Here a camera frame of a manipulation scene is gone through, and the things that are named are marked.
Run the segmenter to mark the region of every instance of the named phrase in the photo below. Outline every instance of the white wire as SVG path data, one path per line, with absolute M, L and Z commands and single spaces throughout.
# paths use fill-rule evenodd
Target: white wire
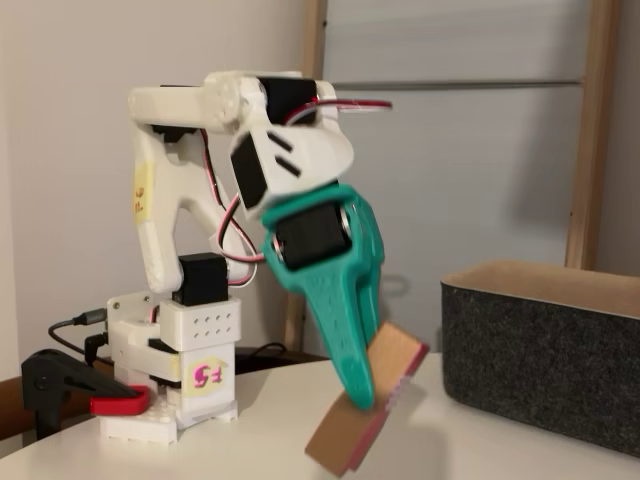
M 222 208 L 222 211 L 226 213 L 227 209 L 224 207 L 224 205 L 222 204 L 222 202 L 220 201 L 220 199 L 216 195 L 216 189 L 215 189 L 215 186 L 214 186 L 213 178 L 211 178 L 211 173 L 209 172 L 208 169 L 205 168 L 205 170 L 207 172 L 207 177 L 209 178 L 209 184 L 211 186 L 211 191 L 213 192 L 213 196 L 216 199 L 216 202 L 218 203 L 220 208 Z M 251 244 L 251 241 L 249 241 L 249 238 L 247 237 L 247 234 L 245 233 L 245 231 L 242 230 L 241 228 L 239 228 L 238 226 L 236 226 L 235 222 L 229 222 L 229 226 L 233 227 L 233 229 L 242 238 L 242 241 L 247 246 L 247 248 L 249 249 L 249 252 L 251 252 L 253 255 L 257 255 L 258 252 L 256 251 L 255 248 L 253 248 L 253 245 Z
M 221 222 L 222 224 L 225 224 L 225 223 L 227 224 L 227 228 L 226 228 L 227 230 L 229 229 L 229 224 L 231 223 L 231 217 L 233 215 L 233 211 L 237 208 L 239 202 L 240 202 L 240 196 L 236 193 L 233 199 L 231 200 L 231 202 L 229 203 L 229 206 L 227 207 L 227 211 L 225 212 Z M 222 232 L 222 229 L 218 229 L 217 240 L 218 240 L 218 248 L 220 248 L 220 253 L 224 257 L 228 258 L 229 260 L 235 260 L 237 262 L 253 263 L 253 262 L 261 262 L 264 260 L 263 254 L 256 254 L 250 257 L 243 257 L 240 255 L 233 255 L 232 253 L 227 252 L 222 246 L 222 238 L 220 237 L 221 232 Z
M 339 103 L 336 104 L 336 103 L 329 103 L 329 102 L 309 104 L 305 108 L 301 109 L 298 113 L 294 114 L 291 118 L 288 118 L 284 125 L 285 127 L 290 127 L 301 118 L 304 118 L 307 115 L 309 115 L 311 112 L 315 112 L 320 108 L 329 108 L 329 107 L 337 108 L 340 111 L 348 110 L 351 112 L 363 112 L 363 113 L 389 109 L 389 107 L 383 107 L 383 106 L 357 105 L 357 104 L 349 105 L 349 104 L 339 104 Z
M 242 283 L 242 284 L 239 284 L 239 285 L 230 283 L 229 287 L 230 288 L 244 288 L 244 287 L 248 286 L 251 282 L 253 282 L 253 279 L 256 278 L 257 273 L 258 273 L 258 264 L 254 263 L 253 264 L 253 273 L 251 274 L 251 277 L 249 278 L 249 280 L 247 280 L 245 283 Z

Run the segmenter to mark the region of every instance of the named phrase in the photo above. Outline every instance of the wooden post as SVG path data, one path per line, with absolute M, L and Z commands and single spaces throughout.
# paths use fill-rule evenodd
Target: wooden post
M 302 74 L 308 78 L 322 77 L 326 15 L 327 0 L 307 0 Z M 284 345 L 289 350 L 302 351 L 305 310 L 304 297 L 292 293 L 287 296 Z
M 595 267 L 609 137 L 619 0 L 591 0 L 578 158 L 565 265 Z

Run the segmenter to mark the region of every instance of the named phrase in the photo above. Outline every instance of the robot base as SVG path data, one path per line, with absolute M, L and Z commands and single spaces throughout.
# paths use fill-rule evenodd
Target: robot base
M 157 323 L 152 323 L 150 299 L 150 292 L 138 292 L 108 302 L 115 377 L 148 386 L 153 403 L 138 416 L 100 417 L 101 435 L 170 444 L 177 431 L 197 423 L 237 418 L 240 301 L 230 297 L 185 307 L 162 300 Z
M 140 442 L 170 445 L 178 441 L 178 430 L 183 430 L 196 423 L 211 418 L 226 422 L 238 418 L 238 403 L 234 400 L 215 411 L 196 416 L 179 418 L 173 406 L 162 397 L 147 411 L 136 416 L 100 416 L 100 435 L 104 438 L 119 438 Z

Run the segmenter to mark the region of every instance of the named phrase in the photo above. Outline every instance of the black cable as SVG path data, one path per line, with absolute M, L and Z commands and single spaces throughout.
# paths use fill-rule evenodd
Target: black cable
M 109 334 L 107 332 L 90 335 L 84 339 L 84 361 L 87 365 L 93 367 L 94 362 L 98 359 L 98 350 L 109 343 Z
M 93 325 L 94 323 L 103 322 L 106 319 L 107 319 L 106 309 L 101 308 L 98 310 L 91 310 L 89 312 L 84 312 L 82 315 L 79 315 L 71 320 L 65 320 L 64 322 L 54 323 L 49 327 L 47 332 L 49 333 L 49 336 L 59 344 L 64 345 L 65 347 L 73 350 L 74 352 L 84 356 L 85 352 L 82 348 L 62 338 L 60 335 L 56 333 L 56 330 L 62 327 L 69 327 L 69 326 L 75 326 L 75 325 Z M 105 365 L 113 366 L 113 362 L 106 358 L 97 357 L 96 360 L 98 362 L 104 363 Z
M 158 321 L 158 313 L 160 312 L 160 305 L 156 305 L 151 310 L 151 323 L 156 323 Z
M 204 128 L 200 129 L 200 134 L 202 135 L 202 141 L 204 142 L 205 164 L 207 167 L 207 171 L 211 176 L 211 182 L 213 183 L 213 195 L 216 198 L 218 205 L 220 205 L 224 210 L 226 210 L 227 206 L 222 202 L 222 196 L 220 195 L 220 189 L 218 188 L 218 177 L 216 177 L 216 173 L 213 170 L 213 163 L 211 162 L 211 151 L 209 150 L 209 135 L 207 134 L 207 131 Z M 242 229 L 242 227 L 238 224 L 238 222 L 236 222 L 233 218 L 231 218 L 231 224 L 233 225 L 233 228 L 240 230 L 244 234 L 247 242 L 251 246 L 251 249 L 254 252 L 257 252 L 258 250 L 256 249 L 255 245 L 251 241 L 251 238 L 249 238 L 249 235 L 247 235 L 247 233 Z
M 247 355 L 246 358 L 243 358 L 242 360 L 243 361 L 251 360 L 252 358 L 257 357 L 260 352 L 263 352 L 271 347 L 278 347 L 280 349 L 279 355 L 282 355 L 287 351 L 287 347 L 285 347 L 280 342 L 265 343 L 263 346 L 256 348 L 253 352 L 251 352 L 249 355 Z
M 225 217 L 222 219 L 222 223 L 220 224 L 220 241 L 218 242 L 218 245 L 220 247 L 220 250 L 222 251 L 222 255 L 229 258 L 230 260 L 233 260 L 234 262 L 238 262 L 238 263 L 249 263 L 249 264 L 255 264 L 255 263 L 264 263 L 266 260 L 264 258 L 261 259 L 256 259 L 256 260 L 241 260 L 236 258 L 235 256 L 229 256 L 229 254 L 225 254 L 224 250 L 222 249 L 222 245 L 224 245 L 224 236 L 227 233 L 227 229 L 229 228 L 229 224 L 231 223 L 231 221 L 233 220 L 233 216 L 236 213 L 236 210 L 238 209 L 238 206 L 240 205 L 240 197 L 237 197 L 237 201 L 236 202 L 231 202 L 231 206 L 229 207 L 229 210 L 227 210 L 227 214 L 225 215 Z

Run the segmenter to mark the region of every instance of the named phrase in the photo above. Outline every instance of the table surface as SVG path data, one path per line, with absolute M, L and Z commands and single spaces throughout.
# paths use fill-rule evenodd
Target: table surface
M 304 447 L 341 388 L 329 362 L 237 378 L 238 420 L 187 429 L 177 444 L 102 439 L 92 419 L 0 460 L 11 480 L 331 479 Z M 449 399 L 427 356 L 360 469 L 345 479 L 637 480 L 640 460 Z

